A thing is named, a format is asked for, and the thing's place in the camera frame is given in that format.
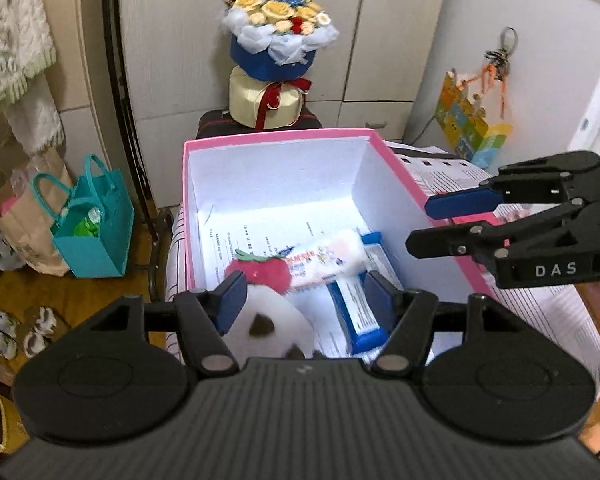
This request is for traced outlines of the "white tissue pack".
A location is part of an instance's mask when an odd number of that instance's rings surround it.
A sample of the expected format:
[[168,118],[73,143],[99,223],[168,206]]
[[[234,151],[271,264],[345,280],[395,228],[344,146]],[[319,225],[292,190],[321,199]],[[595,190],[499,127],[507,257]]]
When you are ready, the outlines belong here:
[[365,270],[366,252],[358,232],[344,229],[312,238],[291,248],[284,257],[290,288],[326,285]]

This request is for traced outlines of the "white slippers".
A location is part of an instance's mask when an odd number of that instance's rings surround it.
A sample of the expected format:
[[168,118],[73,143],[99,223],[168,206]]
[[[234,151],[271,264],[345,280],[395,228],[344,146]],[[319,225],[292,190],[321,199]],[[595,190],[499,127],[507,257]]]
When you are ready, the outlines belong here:
[[0,310],[0,357],[11,361],[23,354],[31,359],[67,330],[65,321],[49,307],[29,308],[23,322]]

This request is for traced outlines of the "flower bouquet blue wrap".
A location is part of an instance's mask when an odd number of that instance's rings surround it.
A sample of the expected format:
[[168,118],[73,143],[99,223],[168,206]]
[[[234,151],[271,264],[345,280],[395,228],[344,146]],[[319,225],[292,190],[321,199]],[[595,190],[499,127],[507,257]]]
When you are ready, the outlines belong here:
[[312,81],[316,52],[339,32],[316,0],[224,0],[222,27],[230,34],[228,111],[257,131],[294,124]]

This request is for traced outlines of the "brown paper bag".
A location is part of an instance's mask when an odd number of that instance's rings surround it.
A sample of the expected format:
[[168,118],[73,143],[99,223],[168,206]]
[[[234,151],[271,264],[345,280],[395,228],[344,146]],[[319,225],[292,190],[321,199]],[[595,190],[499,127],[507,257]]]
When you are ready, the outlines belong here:
[[33,270],[64,276],[69,267],[50,234],[54,219],[36,198],[31,184],[41,172],[50,174],[67,188],[73,187],[69,170],[56,148],[34,155],[26,164],[12,170],[0,188],[0,231]]

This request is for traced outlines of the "white brown plush toy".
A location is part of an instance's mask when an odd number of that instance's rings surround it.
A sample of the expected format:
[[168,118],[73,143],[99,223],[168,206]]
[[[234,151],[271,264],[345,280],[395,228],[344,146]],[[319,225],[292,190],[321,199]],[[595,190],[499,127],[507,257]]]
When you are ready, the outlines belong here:
[[240,367],[251,358],[312,358],[315,350],[310,322],[288,299],[264,285],[248,285],[246,302],[223,340]]

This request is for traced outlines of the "pink storage box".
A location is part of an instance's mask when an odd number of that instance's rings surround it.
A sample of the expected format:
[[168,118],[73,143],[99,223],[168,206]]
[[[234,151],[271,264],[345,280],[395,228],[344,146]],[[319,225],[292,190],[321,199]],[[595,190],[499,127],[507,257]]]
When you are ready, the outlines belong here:
[[183,146],[185,283],[213,288],[240,248],[266,254],[322,233],[378,231],[405,287],[460,301],[490,286],[468,257],[418,260],[405,248],[436,222],[430,182],[475,185],[475,166],[388,143],[370,129],[315,129],[191,140]]

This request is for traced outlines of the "black clothes rack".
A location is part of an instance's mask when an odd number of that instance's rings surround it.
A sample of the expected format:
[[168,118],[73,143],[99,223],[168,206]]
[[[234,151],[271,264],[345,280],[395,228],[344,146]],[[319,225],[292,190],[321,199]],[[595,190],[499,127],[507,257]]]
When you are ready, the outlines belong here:
[[128,76],[123,52],[120,0],[102,0],[104,39],[114,112],[116,113],[122,148],[129,169],[132,189],[136,195],[136,218],[148,229],[151,252],[145,270],[148,294],[152,302],[162,301],[166,286],[166,253],[170,247],[173,214],[169,208],[158,208],[152,195],[145,162],[140,149],[132,110]]

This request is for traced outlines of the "black suitcase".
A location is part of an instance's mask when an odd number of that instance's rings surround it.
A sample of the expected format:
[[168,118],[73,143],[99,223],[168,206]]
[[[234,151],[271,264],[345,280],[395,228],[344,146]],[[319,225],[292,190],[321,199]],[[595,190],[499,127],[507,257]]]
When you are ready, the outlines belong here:
[[[305,106],[302,106],[298,120],[286,127],[275,128],[275,131],[321,129],[323,125]],[[197,139],[209,139],[216,136],[234,136],[235,134],[255,133],[257,129],[249,128],[236,122],[228,110],[209,110],[198,122]]]

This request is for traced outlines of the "cream knitted cardigan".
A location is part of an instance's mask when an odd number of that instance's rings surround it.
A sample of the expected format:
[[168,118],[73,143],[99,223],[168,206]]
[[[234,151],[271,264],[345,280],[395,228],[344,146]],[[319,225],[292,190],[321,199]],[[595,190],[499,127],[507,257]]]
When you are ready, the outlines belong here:
[[45,77],[56,60],[43,0],[0,0],[0,110],[30,156],[65,141]]

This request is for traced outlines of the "pink strawberry plush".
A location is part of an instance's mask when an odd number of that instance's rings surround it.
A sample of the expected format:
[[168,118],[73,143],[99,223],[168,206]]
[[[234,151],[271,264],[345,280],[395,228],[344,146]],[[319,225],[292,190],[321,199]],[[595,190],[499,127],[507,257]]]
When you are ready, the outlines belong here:
[[268,286],[279,295],[285,295],[291,286],[289,266],[279,255],[257,256],[236,249],[233,260],[225,269],[225,276],[228,278],[236,271],[245,274],[249,284]]

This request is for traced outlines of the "blue tissue pack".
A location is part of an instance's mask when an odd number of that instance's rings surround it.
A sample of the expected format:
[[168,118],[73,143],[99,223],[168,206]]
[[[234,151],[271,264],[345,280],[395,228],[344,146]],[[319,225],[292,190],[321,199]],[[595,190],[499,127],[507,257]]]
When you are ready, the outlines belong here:
[[366,274],[378,271],[396,288],[402,284],[385,252],[381,232],[361,236],[365,252],[365,270],[355,276],[342,276],[327,285],[347,341],[347,355],[357,356],[383,346],[389,335],[378,324],[364,292]]

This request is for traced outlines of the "colourful paper gift bag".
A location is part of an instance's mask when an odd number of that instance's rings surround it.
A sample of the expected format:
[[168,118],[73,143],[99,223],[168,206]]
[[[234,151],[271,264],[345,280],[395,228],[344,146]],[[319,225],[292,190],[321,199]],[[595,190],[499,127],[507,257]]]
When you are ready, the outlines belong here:
[[434,118],[454,152],[481,169],[494,162],[514,130],[506,79],[494,62],[474,74],[452,68],[443,79]]

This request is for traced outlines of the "teal tote bag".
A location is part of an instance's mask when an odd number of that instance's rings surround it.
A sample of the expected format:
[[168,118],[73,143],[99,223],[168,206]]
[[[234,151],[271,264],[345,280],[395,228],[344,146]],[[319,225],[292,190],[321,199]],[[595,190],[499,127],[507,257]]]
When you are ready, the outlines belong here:
[[72,188],[46,172],[34,177],[31,188],[53,219],[52,242],[76,278],[125,274],[134,207],[119,170],[89,154]]

